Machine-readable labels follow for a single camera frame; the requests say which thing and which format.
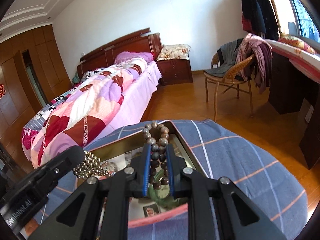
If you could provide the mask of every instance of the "metallic bead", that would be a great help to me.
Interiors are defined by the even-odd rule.
[[[144,127],[145,127],[145,128],[147,128],[149,131],[150,131],[150,130],[151,130],[151,128],[152,128],[152,126],[151,126],[151,124],[150,124],[150,123],[147,123]]]
[[[153,185],[153,188],[155,189],[155,190],[160,190],[161,189],[161,183],[160,182],[155,182],[154,184],[152,184]]]
[[[153,160],[153,161],[150,162],[150,166],[152,168],[157,168],[157,167],[160,166],[160,163],[157,160]]]
[[[166,138],[160,138],[159,139],[159,144],[161,145],[161,146],[167,146],[168,144],[169,144],[169,142],[168,142],[168,140],[166,139]]]
[[[159,153],[158,153],[158,152],[154,152],[153,154],[151,154],[151,159],[152,159],[152,160],[157,160],[157,159],[159,159]]]
[[[156,174],[157,174],[156,168],[150,168],[149,175],[150,176],[155,176]]]
[[[169,133],[169,128],[166,127],[166,126],[164,126],[164,127],[161,128],[160,131],[161,131],[162,133]]]
[[[164,154],[160,154],[159,160],[163,163],[165,161],[166,157]]]
[[[158,127],[157,127],[157,128],[158,128],[158,130],[161,130],[162,127],[164,127],[164,124],[163,124],[163,123],[160,123],[160,124],[158,124]]]
[[[169,184],[169,179],[168,179],[167,177],[163,177],[163,178],[161,179],[161,184],[162,184],[162,185],[168,185],[168,184]]]
[[[167,169],[168,169],[167,163],[161,163],[160,166],[161,166],[161,168],[164,169],[164,170],[167,170]]]
[[[160,146],[160,147],[159,147],[159,153],[160,153],[160,154],[164,154],[164,153],[165,153],[165,147]]]
[[[152,121],[152,122],[151,122],[151,127],[152,127],[152,128],[155,129],[155,128],[157,128],[157,126],[158,126],[158,123],[157,123],[156,121]]]
[[[167,140],[169,139],[169,134],[168,133],[162,133],[161,138],[166,138]]]
[[[153,184],[155,182],[155,177],[154,176],[149,176],[149,183]]]
[[[155,144],[157,141],[156,141],[156,139],[154,139],[153,137],[151,137],[151,138],[149,138],[148,140],[147,140],[147,144]]]
[[[152,136],[151,136],[151,133],[147,132],[147,133],[144,133],[144,134],[143,134],[143,137],[144,137],[146,140],[148,140],[148,139],[151,138]]]
[[[159,145],[153,144],[153,145],[151,146],[151,151],[153,151],[153,152],[158,152],[158,151],[159,151]]]

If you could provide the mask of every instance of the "desk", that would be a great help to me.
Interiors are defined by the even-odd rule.
[[[269,102],[279,114],[300,111],[303,98],[315,109],[299,146],[311,169],[320,159],[319,84],[306,77],[289,61],[272,52],[272,81]]]

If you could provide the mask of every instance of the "nightstand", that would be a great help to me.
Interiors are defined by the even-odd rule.
[[[190,61],[186,59],[169,59],[156,62],[162,74],[163,86],[180,83],[192,83]]]

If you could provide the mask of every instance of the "metal screw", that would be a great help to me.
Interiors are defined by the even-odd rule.
[[[227,177],[220,178],[220,182],[224,185],[228,185],[230,183],[230,179]]]
[[[124,169],[124,173],[125,173],[125,174],[133,174],[133,173],[134,173],[134,168],[132,168],[132,167],[126,167],[126,168]]]
[[[90,177],[87,179],[87,183],[92,185],[95,184],[98,181],[98,179],[96,177]]]
[[[183,168],[182,171],[184,174],[191,174],[193,172],[193,169],[186,167],[186,168]]]

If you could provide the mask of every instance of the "black jacket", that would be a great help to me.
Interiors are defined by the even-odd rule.
[[[244,18],[251,21],[252,30],[266,34],[267,39],[278,40],[279,28],[269,0],[242,0]]]

